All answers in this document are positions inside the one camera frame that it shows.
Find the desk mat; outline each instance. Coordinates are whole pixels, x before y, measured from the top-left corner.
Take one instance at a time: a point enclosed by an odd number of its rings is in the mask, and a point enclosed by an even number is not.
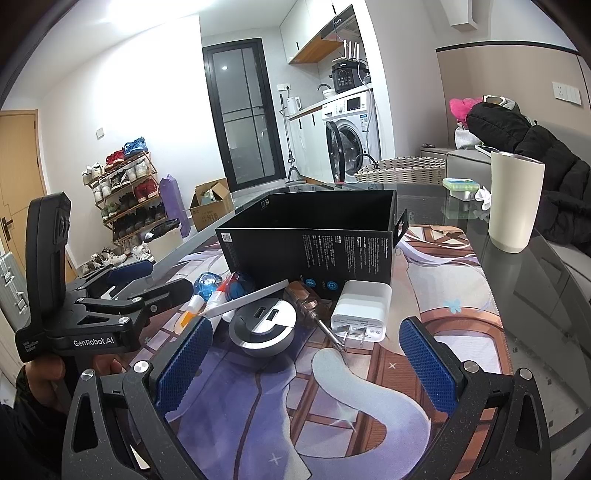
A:
[[[421,261],[396,249],[386,339],[348,341],[345,360],[319,330],[302,327],[283,353],[252,358],[221,323],[178,410],[167,415],[210,480],[403,478],[447,418],[435,411],[398,345],[398,325],[408,316],[419,317],[461,361],[512,374],[491,290],[478,262],[464,258],[473,254],[465,234],[416,225],[405,242]],[[228,271],[215,238],[185,260],[171,279]],[[174,342],[185,308],[153,317],[144,346],[124,363],[150,359]],[[492,417],[493,410],[483,413],[454,480],[470,471]]]

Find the washing machine control panel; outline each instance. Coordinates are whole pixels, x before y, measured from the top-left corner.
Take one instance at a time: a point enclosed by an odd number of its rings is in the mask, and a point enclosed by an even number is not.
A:
[[[322,120],[327,121],[332,118],[347,116],[352,113],[367,113],[368,111],[368,93],[361,92],[345,98],[325,103],[322,106]]]

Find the silver suitcase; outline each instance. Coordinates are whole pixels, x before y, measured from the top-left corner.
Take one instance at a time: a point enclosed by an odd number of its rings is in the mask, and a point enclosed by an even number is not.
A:
[[[31,317],[27,282],[11,252],[0,257],[0,308],[16,332]]]

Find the kitchen countertop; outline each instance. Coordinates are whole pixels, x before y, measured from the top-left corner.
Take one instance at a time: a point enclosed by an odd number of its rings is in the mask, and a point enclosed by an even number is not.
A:
[[[330,98],[326,98],[326,99],[322,100],[321,102],[315,103],[314,105],[307,106],[306,108],[303,108],[302,110],[297,112],[295,115],[291,115],[289,117],[289,120],[290,121],[296,120],[297,118],[301,118],[304,115],[308,115],[308,113],[317,112],[318,110],[320,110],[322,108],[322,106],[325,103],[333,102],[335,100],[338,100],[339,98],[345,98],[350,95],[355,95],[356,93],[364,92],[366,90],[372,90],[371,83],[368,83],[365,86],[355,87],[351,90],[347,90],[346,92],[339,93],[338,95],[334,95]]]

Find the black puffer jacket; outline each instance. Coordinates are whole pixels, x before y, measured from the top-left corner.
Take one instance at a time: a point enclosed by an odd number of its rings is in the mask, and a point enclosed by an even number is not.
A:
[[[536,229],[550,241],[572,244],[591,257],[591,178],[584,162],[539,125],[492,103],[479,103],[467,117],[470,132],[486,145],[545,164]]]

